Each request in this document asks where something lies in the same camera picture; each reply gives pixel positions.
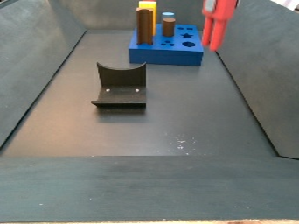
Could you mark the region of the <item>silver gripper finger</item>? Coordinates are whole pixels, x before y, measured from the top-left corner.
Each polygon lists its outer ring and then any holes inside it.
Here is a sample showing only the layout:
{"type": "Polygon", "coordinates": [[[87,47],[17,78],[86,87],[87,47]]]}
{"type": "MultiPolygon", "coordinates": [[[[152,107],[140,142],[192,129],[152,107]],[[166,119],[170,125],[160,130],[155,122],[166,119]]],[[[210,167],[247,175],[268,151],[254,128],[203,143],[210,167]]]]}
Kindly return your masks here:
{"type": "Polygon", "coordinates": [[[206,0],[204,10],[207,12],[214,12],[216,0],[206,0]]]}

